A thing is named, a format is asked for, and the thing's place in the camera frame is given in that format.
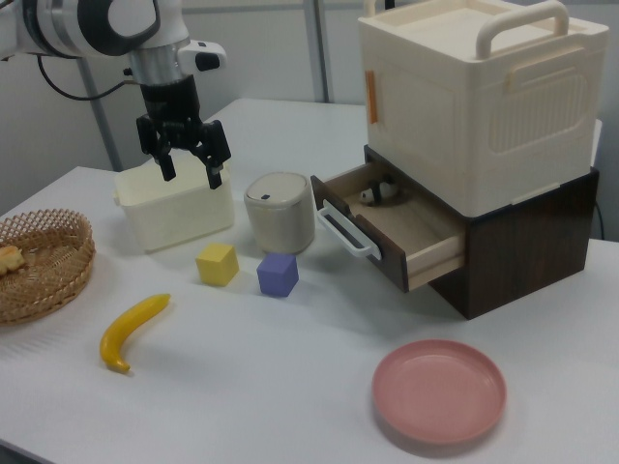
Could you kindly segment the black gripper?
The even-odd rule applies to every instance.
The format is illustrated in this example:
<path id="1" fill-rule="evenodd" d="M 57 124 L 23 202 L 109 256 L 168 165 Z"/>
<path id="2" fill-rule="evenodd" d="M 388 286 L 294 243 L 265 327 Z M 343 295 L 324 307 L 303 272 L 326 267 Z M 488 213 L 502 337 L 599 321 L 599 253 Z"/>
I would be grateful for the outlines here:
<path id="1" fill-rule="evenodd" d="M 210 189 L 218 189 L 221 171 L 231 158 L 219 120 L 202 123 L 193 76 L 165 85 L 140 85 L 147 113 L 136 119 L 141 151 L 160 167 L 166 182 L 176 177 L 171 147 L 191 153 L 205 166 Z"/>

